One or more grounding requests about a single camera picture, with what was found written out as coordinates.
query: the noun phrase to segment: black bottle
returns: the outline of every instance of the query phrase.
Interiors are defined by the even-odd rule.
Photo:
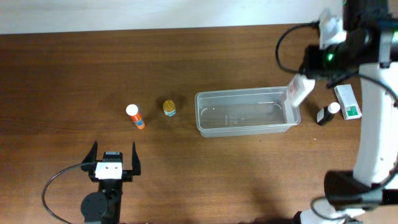
[[[317,124],[324,126],[335,117],[335,113],[339,112],[340,105],[336,102],[322,108],[317,115]]]

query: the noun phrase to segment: green square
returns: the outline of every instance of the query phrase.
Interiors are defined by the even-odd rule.
[[[351,106],[347,111],[348,116],[356,116],[358,115],[358,111],[356,110],[356,106]]]

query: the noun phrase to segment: brown wooden surface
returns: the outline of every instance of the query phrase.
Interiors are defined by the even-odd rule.
[[[127,223],[239,223],[291,217],[323,193],[330,169],[352,169],[360,120],[341,115],[325,127],[314,121],[335,101],[318,83],[301,106],[302,122],[283,134],[207,139],[195,121],[200,91],[284,86],[292,76],[274,59],[289,26],[126,30],[0,36],[0,220],[56,223],[40,201],[59,170],[77,164],[92,143],[124,153],[130,168],[135,141],[142,175],[124,185]],[[282,56],[300,64],[316,33],[300,30]],[[361,101],[358,81],[351,82]],[[174,100],[177,114],[163,114]],[[136,129],[125,113],[138,104],[146,122]],[[50,186],[49,206],[82,223],[80,203],[97,189],[80,170]],[[361,217],[396,223],[396,208]]]

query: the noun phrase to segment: orange glue stick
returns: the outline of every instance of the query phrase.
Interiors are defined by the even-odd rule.
[[[144,129],[145,124],[141,118],[141,115],[138,113],[138,107],[136,105],[129,105],[126,108],[126,113],[131,117],[136,124],[138,129]]]

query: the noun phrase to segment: white cap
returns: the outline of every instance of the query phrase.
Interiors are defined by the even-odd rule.
[[[138,107],[136,105],[129,105],[126,108],[126,113],[130,116],[138,114]]]
[[[338,103],[336,103],[336,102],[331,103],[331,104],[328,106],[328,111],[329,111],[330,113],[335,114],[335,113],[337,113],[339,110],[340,110],[340,104],[338,104]]]

